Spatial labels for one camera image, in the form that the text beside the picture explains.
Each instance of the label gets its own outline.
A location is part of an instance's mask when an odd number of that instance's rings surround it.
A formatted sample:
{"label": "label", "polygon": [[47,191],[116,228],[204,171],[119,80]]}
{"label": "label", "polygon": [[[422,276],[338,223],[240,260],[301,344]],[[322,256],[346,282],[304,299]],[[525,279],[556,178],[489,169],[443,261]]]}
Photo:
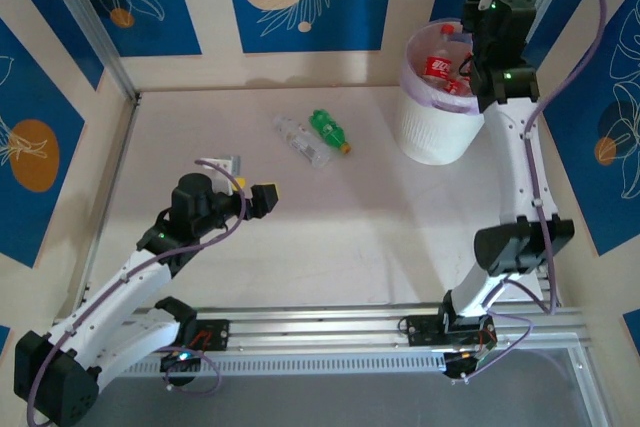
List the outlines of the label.
{"label": "label", "polygon": [[447,80],[451,70],[451,61],[442,57],[428,57],[424,66],[424,74],[427,77],[437,77]]}
{"label": "label", "polygon": [[307,142],[302,140],[300,137],[291,136],[288,137],[289,145],[304,155],[310,161],[313,160],[313,156],[316,154],[316,150],[311,147]]}
{"label": "label", "polygon": [[458,95],[466,91],[467,86],[464,82],[459,80],[450,80],[444,88],[445,92],[449,92],[453,95]]}

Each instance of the white bucket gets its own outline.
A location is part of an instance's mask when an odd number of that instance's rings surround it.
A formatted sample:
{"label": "white bucket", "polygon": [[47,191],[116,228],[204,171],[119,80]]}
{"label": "white bucket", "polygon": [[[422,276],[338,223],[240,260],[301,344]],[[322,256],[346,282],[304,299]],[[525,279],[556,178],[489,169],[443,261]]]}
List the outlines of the white bucket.
{"label": "white bucket", "polygon": [[[418,74],[434,49],[442,24],[430,23],[407,43],[400,73],[398,110],[394,136],[398,146],[412,159],[429,165],[455,162],[467,150],[484,123],[475,97],[460,97],[427,84]],[[457,68],[471,46],[451,42],[452,65]]]}

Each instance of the green soda bottle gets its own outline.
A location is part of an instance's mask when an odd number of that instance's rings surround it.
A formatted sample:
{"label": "green soda bottle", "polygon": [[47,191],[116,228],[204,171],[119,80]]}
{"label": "green soda bottle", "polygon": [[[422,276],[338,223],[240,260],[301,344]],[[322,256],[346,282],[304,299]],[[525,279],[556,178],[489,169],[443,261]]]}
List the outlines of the green soda bottle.
{"label": "green soda bottle", "polygon": [[324,109],[314,110],[313,115],[309,117],[309,123],[331,147],[340,149],[343,154],[351,152],[351,146],[345,139],[344,130],[336,124],[329,112]]}

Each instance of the yellow tag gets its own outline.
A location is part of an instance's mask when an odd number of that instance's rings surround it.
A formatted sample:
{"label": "yellow tag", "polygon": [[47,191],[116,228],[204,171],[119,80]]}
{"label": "yellow tag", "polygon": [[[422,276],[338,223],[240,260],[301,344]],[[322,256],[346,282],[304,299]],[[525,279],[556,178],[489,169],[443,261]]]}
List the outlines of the yellow tag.
{"label": "yellow tag", "polygon": [[247,180],[244,177],[236,177],[236,182],[238,182],[238,185],[240,185],[241,189],[244,189],[244,186],[247,185]]}

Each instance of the glass panel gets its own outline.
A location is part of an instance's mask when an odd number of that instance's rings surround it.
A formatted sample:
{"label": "glass panel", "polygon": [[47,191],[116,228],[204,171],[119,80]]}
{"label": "glass panel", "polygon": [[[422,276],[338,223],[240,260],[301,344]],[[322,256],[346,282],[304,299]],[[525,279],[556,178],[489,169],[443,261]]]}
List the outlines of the glass panel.
{"label": "glass panel", "polygon": [[[199,379],[206,388],[213,379]],[[566,350],[518,350],[452,386],[442,374],[223,379],[213,397],[169,393],[153,378],[116,379],[79,426],[245,427],[590,425]]]}

